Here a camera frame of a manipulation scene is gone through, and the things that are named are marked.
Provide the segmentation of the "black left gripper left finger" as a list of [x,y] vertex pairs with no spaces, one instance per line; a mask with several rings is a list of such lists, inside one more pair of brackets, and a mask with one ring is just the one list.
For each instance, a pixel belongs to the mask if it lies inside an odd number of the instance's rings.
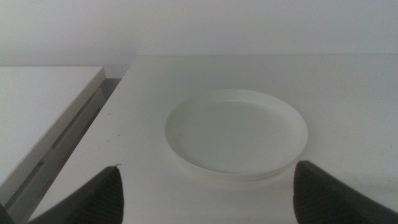
[[124,194],[121,173],[118,167],[109,166],[30,222],[33,224],[121,224],[123,216]]

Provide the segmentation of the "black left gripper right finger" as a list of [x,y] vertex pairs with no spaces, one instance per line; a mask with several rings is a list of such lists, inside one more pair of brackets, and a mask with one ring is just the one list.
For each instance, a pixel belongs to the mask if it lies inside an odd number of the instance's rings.
[[397,223],[397,212],[310,161],[295,166],[293,206],[298,223]]

